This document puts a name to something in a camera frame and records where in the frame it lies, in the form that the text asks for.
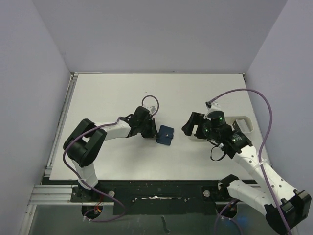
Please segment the blue leather card holder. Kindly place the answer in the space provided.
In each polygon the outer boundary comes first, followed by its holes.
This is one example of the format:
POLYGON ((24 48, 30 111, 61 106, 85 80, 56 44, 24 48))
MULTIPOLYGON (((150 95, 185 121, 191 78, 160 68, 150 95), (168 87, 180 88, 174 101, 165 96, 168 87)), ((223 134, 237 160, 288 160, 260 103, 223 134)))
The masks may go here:
POLYGON ((156 142, 166 146, 170 146, 174 138, 174 128, 161 125, 156 142))

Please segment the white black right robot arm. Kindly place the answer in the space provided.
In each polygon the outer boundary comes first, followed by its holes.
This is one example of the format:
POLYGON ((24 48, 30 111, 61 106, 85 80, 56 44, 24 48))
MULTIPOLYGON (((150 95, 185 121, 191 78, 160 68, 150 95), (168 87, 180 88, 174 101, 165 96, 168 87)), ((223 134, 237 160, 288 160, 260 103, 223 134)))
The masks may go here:
POLYGON ((218 195, 223 200, 238 199, 265 216, 279 234, 287 233, 308 217, 311 196, 286 182, 265 159, 259 160, 251 140, 237 127, 226 123, 222 111, 209 114, 192 112, 182 127, 187 136, 207 140, 225 156, 239 164, 262 188, 257 190, 230 174, 218 181, 218 195))

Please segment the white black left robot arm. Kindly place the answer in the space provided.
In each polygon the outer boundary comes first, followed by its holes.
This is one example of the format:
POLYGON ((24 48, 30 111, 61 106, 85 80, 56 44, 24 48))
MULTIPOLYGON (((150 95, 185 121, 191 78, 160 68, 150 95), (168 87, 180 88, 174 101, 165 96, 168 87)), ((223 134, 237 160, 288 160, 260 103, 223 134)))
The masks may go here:
POLYGON ((114 123, 97 126, 89 119, 83 119, 70 134, 63 145, 66 155, 72 160, 75 168, 70 168, 79 175, 78 184, 82 195, 88 201, 99 197, 98 178, 93 162, 105 141, 116 138, 130 138, 141 134, 143 138, 158 137, 154 115, 157 108, 144 105, 136 108, 133 114, 119 117, 114 123))

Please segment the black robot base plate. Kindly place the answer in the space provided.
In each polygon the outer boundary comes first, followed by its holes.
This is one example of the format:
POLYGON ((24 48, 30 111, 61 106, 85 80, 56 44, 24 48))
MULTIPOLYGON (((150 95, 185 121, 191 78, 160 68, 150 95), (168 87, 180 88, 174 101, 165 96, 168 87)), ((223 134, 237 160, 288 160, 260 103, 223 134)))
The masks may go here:
POLYGON ((231 199, 218 192, 216 180, 189 181, 105 181, 97 192, 72 188, 71 202, 83 205, 101 202, 113 204, 113 214, 127 215, 181 215, 201 213, 215 215, 231 199))

